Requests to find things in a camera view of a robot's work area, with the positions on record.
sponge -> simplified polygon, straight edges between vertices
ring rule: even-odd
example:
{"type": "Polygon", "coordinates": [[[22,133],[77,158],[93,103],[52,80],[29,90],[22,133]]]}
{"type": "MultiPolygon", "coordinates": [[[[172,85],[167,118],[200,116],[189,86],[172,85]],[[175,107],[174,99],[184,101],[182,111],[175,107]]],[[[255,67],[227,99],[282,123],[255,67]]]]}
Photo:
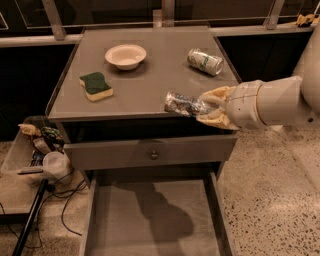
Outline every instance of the sponge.
{"type": "Polygon", "coordinates": [[[104,80],[100,72],[80,76],[80,84],[85,87],[89,100],[97,101],[113,95],[113,89],[104,80]]]}

terrazzo floor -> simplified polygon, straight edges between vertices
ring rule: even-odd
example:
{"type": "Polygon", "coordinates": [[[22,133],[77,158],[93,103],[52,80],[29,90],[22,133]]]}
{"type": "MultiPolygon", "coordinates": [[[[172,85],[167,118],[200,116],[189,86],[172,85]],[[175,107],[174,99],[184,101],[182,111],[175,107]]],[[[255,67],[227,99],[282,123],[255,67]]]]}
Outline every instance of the terrazzo floor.
{"type": "MultiPolygon", "coordinates": [[[[240,131],[238,137],[217,183],[234,254],[320,255],[320,130],[268,128],[240,131]]],[[[11,143],[0,145],[2,164],[11,143]]],[[[72,188],[80,179],[76,173],[60,189],[72,188]]],[[[8,174],[1,174],[0,188],[8,213],[28,209],[37,190],[8,174]]],[[[70,202],[66,222],[73,229],[83,230],[87,201],[85,189],[70,202]]],[[[78,255],[81,238],[61,224],[64,204],[48,201],[40,223],[43,245],[24,255],[78,255]]],[[[37,234],[32,237],[36,243],[37,234]]],[[[7,227],[0,227],[0,255],[11,255],[15,243],[7,227]]]]}

white bowl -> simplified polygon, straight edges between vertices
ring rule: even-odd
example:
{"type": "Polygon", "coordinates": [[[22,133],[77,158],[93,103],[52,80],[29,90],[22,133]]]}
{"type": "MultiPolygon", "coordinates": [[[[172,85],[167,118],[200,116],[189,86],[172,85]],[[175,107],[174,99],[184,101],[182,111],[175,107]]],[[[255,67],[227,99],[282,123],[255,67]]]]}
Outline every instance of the white bowl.
{"type": "Polygon", "coordinates": [[[107,51],[106,60],[121,70],[131,70],[145,59],[145,49],[134,44],[122,44],[107,51]]]}

crushed can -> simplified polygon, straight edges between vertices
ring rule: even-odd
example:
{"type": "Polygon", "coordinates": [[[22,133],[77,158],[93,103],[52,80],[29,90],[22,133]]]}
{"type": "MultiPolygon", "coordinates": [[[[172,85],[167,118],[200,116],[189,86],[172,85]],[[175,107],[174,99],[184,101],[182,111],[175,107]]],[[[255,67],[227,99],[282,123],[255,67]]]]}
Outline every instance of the crushed can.
{"type": "Polygon", "coordinates": [[[187,61],[190,66],[212,76],[220,74],[224,64],[223,58],[209,55],[200,49],[191,49],[187,61]]]}

drawer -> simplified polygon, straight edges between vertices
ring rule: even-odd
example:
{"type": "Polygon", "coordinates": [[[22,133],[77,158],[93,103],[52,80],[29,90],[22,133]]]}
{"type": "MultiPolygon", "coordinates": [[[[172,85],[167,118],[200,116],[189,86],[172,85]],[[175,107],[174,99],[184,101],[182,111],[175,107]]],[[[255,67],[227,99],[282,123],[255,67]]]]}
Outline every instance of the drawer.
{"type": "MultiPolygon", "coordinates": [[[[204,164],[164,168],[207,169],[204,164]]],[[[101,172],[93,175],[79,255],[234,255],[214,176],[105,184],[101,172]]]]}
{"type": "Polygon", "coordinates": [[[229,159],[236,135],[210,135],[66,144],[76,170],[219,162],[229,159]]]}

